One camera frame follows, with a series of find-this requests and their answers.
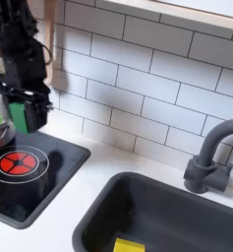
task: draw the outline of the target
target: stove burner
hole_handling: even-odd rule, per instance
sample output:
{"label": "stove burner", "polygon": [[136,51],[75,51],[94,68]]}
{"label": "stove burner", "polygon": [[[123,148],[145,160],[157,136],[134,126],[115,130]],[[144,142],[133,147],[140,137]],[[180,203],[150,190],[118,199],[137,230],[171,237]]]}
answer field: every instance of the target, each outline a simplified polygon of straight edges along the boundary
{"label": "stove burner", "polygon": [[12,152],[0,157],[0,171],[7,175],[19,176],[34,172],[39,165],[32,153]]}
{"label": "stove burner", "polygon": [[0,149],[0,182],[24,184],[38,179],[49,166],[47,155],[29,146]]}

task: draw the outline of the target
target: tile backsplash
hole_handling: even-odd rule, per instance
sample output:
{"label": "tile backsplash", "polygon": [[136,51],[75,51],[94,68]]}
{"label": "tile backsplash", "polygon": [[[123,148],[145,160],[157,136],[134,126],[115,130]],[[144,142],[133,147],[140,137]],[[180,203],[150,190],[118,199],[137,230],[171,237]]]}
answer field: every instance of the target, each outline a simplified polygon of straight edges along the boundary
{"label": "tile backsplash", "polygon": [[[43,131],[185,169],[207,133],[233,118],[232,30],[101,0],[57,7],[55,110]],[[233,163],[233,136],[214,160]]]}

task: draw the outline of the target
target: sink basin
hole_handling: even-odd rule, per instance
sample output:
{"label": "sink basin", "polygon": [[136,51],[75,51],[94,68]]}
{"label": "sink basin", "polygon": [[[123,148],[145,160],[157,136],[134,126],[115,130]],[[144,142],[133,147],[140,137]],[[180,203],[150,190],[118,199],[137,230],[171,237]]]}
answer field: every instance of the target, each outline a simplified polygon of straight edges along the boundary
{"label": "sink basin", "polygon": [[73,234],[76,252],[233,252],[233,209],[135,173],[109,180]]}

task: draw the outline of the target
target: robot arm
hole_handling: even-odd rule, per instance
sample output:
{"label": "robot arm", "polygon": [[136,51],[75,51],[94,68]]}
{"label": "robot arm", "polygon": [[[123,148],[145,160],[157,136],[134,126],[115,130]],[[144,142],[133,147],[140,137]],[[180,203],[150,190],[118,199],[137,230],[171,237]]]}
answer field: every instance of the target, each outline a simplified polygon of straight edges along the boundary
{"label": "robot arm", "polygon": [[28,133],[47,123],[51,109],[50,89],[44,84],[44,45],[33,38],[36,33],[27,0],[0,0],[0,56],[5,67],[5,73],[0,73],[0,94],[15,125],[23,121]]}

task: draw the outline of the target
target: dark gray faucet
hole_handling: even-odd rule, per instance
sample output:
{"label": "dark gray faucet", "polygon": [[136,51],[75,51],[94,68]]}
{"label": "dark gray faucet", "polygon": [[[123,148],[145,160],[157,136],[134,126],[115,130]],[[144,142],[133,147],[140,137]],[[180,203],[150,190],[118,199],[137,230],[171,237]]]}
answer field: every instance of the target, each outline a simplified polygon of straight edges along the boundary
{"label": "dark gray faucet", "polygon": [[200,154],[189,161],[184,174],[184,184],[189,191],[197,194],[205,193],[209,188],[225,191],[233,165],[217,168],[213,157],[219,143],[230,135],[233,135],[233,120],[217,125],[208,133]]}

